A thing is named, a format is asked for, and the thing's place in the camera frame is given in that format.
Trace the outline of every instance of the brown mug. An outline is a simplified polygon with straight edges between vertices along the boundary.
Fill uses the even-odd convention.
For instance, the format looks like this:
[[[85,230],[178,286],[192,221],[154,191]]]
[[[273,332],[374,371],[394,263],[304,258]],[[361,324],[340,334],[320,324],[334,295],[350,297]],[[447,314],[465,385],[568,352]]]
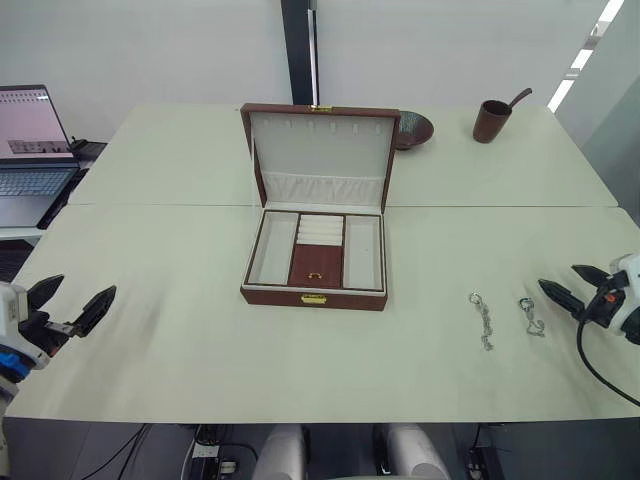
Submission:
[[[480,111],[473,127],[473,138],[480,143],[489,143],[500,133],[513,111],[513,106],[532,93],[530,88],[524,89],[511,103],[500,100],[487,100],[480,105]]]

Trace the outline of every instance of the open jewelry box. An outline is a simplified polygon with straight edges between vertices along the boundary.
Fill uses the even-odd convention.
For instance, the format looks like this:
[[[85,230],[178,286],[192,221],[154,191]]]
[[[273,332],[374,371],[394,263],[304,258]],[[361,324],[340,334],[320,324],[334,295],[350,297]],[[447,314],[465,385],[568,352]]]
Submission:
[[[400,113],[246,104],[264,208],[240,288],[261,305],[383,310],[383,212]]]

